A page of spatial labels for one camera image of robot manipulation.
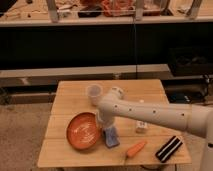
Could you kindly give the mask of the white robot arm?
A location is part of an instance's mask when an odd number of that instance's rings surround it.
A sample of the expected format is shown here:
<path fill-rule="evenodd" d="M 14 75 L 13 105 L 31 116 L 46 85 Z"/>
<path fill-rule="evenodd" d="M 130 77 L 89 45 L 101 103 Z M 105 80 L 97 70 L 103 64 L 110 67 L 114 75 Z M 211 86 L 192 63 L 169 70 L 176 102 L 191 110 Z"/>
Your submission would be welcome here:
<path fill-rule="evenodd" d="M 213 171 L 213 107 L 140 103 L 123 97 L 121 88 L 112 87 L 99 101 L 97 120 L 103 128 L 112 126 L 115 117 L 125 117 L 202 137 L 205 145 L 200 171 Z"/>

